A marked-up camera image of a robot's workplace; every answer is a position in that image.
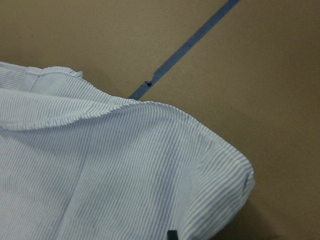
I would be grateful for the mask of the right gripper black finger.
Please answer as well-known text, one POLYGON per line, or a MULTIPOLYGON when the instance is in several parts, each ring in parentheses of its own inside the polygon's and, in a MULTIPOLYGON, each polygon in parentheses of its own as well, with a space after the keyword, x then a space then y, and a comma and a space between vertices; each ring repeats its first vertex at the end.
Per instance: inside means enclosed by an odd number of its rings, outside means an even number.
POLYGON ((178 231, 173 229, 168 230, 167 240, 178 240, 178 231))

